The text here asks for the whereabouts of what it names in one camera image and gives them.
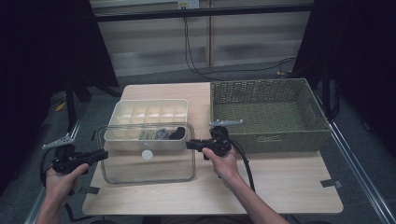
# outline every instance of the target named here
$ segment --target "table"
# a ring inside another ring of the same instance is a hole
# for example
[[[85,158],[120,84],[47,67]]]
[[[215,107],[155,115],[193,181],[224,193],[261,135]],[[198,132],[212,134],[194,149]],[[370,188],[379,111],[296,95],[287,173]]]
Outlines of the table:
[[[127,86],[121,100],[186,99],[189,123],[196,138],[209,138],[210,83]],[[330,179],[317,152],[248,154],[258,195],[280,214],[335,214],[343,204],[335,187],[323,188]],[[241,160],[239,172],[248,176]],[[246,211],[213,173],[212,163],[196,155],[196,177],[190,182],[144,186],[113,186],[97,166],[82,210],[86,215],[238,215]]]

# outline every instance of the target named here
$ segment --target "forearm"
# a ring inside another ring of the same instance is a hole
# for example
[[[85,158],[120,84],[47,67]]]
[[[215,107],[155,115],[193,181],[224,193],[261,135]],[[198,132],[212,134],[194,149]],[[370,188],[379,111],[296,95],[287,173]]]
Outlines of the forearm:
[[[60,223],[62,214],[62,205],[52,199],[45,198],[41,204],[40,211],[37,215],[36,224],[54,224]]]
[[[288,223],[265,203],[240,175],[227,181],[227,184],[254,223]]]

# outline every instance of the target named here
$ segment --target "white round sticker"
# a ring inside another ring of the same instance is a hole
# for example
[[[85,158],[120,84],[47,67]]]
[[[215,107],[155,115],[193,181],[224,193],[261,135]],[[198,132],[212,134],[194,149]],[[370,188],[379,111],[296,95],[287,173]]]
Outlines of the white round sticker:
[[[153,157],[152,151],[151,151],[151,150],[148,150],[148,149],[144,150],[144,151],[142,152],[142,157],[143,157],[143,159],[144,159],[145,161],[151,161],[151,159],[152,159],[152,157]]]

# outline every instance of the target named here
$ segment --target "green wicker basket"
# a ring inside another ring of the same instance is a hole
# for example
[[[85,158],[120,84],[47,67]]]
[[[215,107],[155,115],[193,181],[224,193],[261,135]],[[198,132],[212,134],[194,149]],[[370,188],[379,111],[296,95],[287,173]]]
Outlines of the green wicker basket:
[[[212,119],[240,120],[230,138],[246,153],[314,151],[331,128],[303,78],[211,83]]]

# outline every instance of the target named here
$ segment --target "transparent lid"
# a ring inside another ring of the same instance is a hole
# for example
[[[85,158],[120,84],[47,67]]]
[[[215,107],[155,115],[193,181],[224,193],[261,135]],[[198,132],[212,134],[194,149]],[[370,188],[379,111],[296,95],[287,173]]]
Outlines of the transparent lid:
[[[183,182],[195,177],[194,138],[187,122],[107,125],[96,132],[99,148],[108,151],[101,161],[105,181],[113,185]]]

